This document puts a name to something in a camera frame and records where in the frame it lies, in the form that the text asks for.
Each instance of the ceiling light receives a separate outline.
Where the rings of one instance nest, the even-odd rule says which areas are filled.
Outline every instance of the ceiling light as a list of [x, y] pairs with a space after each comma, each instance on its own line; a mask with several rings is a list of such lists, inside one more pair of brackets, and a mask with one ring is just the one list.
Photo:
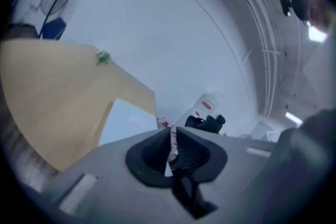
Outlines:
[[327, 38], [327, 34], [318, 31], [315, 27], [309, 26], [309, 39], [312, 41], [323, 43]]
[[303, 120], [299, 119], [298, 117], [294, 116], [293, 114], [289, 112], [286, 113], [286, 118], [296, 123], [297, 127], [299, 127], [303, 123]]

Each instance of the floor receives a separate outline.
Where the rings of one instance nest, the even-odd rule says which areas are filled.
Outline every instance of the floor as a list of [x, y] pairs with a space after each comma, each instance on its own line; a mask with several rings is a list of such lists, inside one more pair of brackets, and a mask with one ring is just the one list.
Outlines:
[[[17, 9], [29, 1], [19, 0]], [[258, 37], [244, 0], [69, 0], [60, 15], [67, 23], [60, 40], [110, 52], [155, 91], [159, 118], [173, 124], [201, 94], [215, 90], [223, 95], [221, 132], [239, 136], [253, 129], [263, 70], [252, 63]], [[38, 28], [42, 18], [37, 10], [25, 21]]]
[[15, 124], [0, 85], [0, 141], [13, 172], [24, 184], [40, 192], [58, 174], [28, 144]]

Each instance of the white wall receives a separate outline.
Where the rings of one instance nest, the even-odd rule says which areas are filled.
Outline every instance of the white wall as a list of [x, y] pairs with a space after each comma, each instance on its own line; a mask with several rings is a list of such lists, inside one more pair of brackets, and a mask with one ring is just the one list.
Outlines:
[[[259, 75], [250, 59], [237, 67], [260, 46], [243, 0], [70, 1], [76, 10], [61, 40], [108, 50], [155, 91], [159, 117], [174, 123], [201, 94], [219, 90], [224, 100], [217, 113], [226, 119], [222, 132], [238, 136], [254, 128], [258, 87], [265, 88], [256, 81], [264, 73]], [[18, 13], [24, 4], [18, 4]], [[43, 22], [37, 14], [29, 19]], [[258, 64], [254, 51], [251, 59]]]
[[252, 139], [261, 139], [263, 135], [266, 134], [268, 131], [273, 131], [273, 129], [265, 124], [262, 121], [259, 121], [256, 125], [256, 127], [251, 132]]
[[283, 131], [288, 128], [296, 128], [296, 124], [287, 119], [284, 115], [273, 115], [269, 118], [260, 116], [259, 120], [271, 127], [274, 131]]

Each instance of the white pipe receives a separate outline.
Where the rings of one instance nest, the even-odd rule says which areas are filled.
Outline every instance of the white pipe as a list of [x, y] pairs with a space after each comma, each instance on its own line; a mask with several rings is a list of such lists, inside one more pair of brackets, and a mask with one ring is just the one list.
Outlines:
[[[249, 4], [251, 5], [253, 10], [257, 10], [254, 6], [254, 3], [252, 0], [248, 0]], [[260, 16], [258, 13], [255, 13], [255, 16], [257, 18], [258, 22], [261, 22]], [[268, 45], [267, 41], [265, 40], [266, 34], [264, 32], [264, 29], [261, 27], [261, 35], [262, 35], [262, 44], [263, 44], [263, 49], [268, 50]], [[265, 96], [265, 109], [264, 113], [266, 114], [268, 111], [268, 103], [269, 103], [269, 97], [270, 97], [270, 90], [271, 90], [271, 64], [270, 64], [270, 59], [269, 59], [269, 54], [263, 54], [264, 56], [266, 55], [266, 66], [265, 66], [265, 71], [267, 72], [267, 80], [266, 80], [266, 96]]]
[[295, 71], [295, 77], [294, 77], [294, 82], [293, 82], [293, 86], [292, 86], [292, 89], [290, 91], [290, 96], [289, 96], [289, 99], [291, 100], [292, 98], [292, 95], [294, 93], [294, 87], [295, 87], [295, 84], [298, 80], [298, 73], [299, 73], [299, 68], [300, 68], [300, 60], [301, 60], [301, 28], [300, 28], [300, 20], [299, 18], [297, 19], [297, 22], [298, 22], [298, 34], [299, 34], [299, 42], [298, 42], [298, 62], [297, 62], [297, 66], [296, 66], [296, 71]]
[[[264, 3], [263, 3], [262, 0], [256, 0], [256, 1], [259, 4], [262, 13], [264, 14], [264, 18], [265, 18], [265, 21], [266, 21], [266, 26], [267, 26], [267, 29], [268, 29], [268, 32], [269, 32], [269, 37], [270, 37], [270, 40], [271, 40], [271, 45], [273, 47], [273, 50], [276, 50], [276, 41], [275, 41], [274, 31], [273, 31], [273, 28], [272, 28], [272, 24], [269, 20], [268, 13], [266, 11]], [[272, 108], [273, 108], [275, 89], [276, 89], [276, 86], [277, 86], [277, 77], [278, 77], [278, 59], [277, 59], [277, 56], [275, 54], [273, 54], [273, 60], [274, 60], [273, 87], [272, 87], [272, 93], [269, 95], [270, 96], [270, 104], [269, 104], [268, 109], [267, 109], [267, 111], [268, 111], [267, 116], [270, 115], [270, 113], [272, 111]]]
[[[271, 22], [271, 25], [273, 24], [276, 28], [276, 25], [277, 25], [277, 15], [273, 9], [273, 6], [272, 6], [272, 3], [270, 0], [265, 0], [263, 1], [265, 7], [266, 7], [266, 10], [269, 11], [268, 15], [269, 15], [269, 18], [270, 18], [270, 22]], [[276, 33], [274, 33], [274, 36], [277, 37], [276, 40], [278, 40], [277, 43], [279, 43], [279, 40], [282, 41], [281, 39], [281, 36], [279, 35], [276, 35]]]
[[263, 52], [269, 52], [270, 54], [280, 54], [280, 52], [276, 51], [276, 50], [262, 50]]
[[250, 56], [251, 52], [252, 52], [252, 50], [249, 50], [249, 51], [244, 55], [244, 57], [242, 58], [242, 61], [241, 61], [240, 64], [238, 65], [238, 68], [240, 68], [240, 67], [243, 65], [243, 63], [244, 63], [244, 62], [247, 60], [247, 58]]
[[[255, 23], [257, 25], [257, 29], [259, 32], [259, 37], [261, 39], [261, 45], [263, 49], [268, 49], [267, 48], [267, 43], [265, 42], [265, 33], [264, 30], [260, 27], [259, 22], [260, 17], [257, 12], [254, 12], [256, 10], [252, 0], [245, 0], [248, 4], [248, 7], [250, 11], [252, 12], [253, 18], [255, 20]], [[269, 55], [268, 53], [263, 54], [264, 55], [264, 65], [265, 65], [265, 86], [266, 86], [266, 94], [265, 94], [265, 107], [264, 107], [264, 114], [267, 112], [267, 107], [269, 103], [269, 91], [270, 91], [270, 82], [271, 82], [271, 75], [270, 75], [270, 60], [269, 60]]]

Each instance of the light wood tabletop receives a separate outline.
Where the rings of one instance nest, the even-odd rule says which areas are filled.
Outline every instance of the light wood tabletop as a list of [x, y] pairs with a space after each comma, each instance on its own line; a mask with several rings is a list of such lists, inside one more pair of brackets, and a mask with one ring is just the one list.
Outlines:
[[116, 98], [156, 112], [154, 92], [116, 64], [96, 65], [97, 52], [38, 39], [0, 46], [9, 110], [27, 142], [59, 171], [98, 146], [101, 122]]

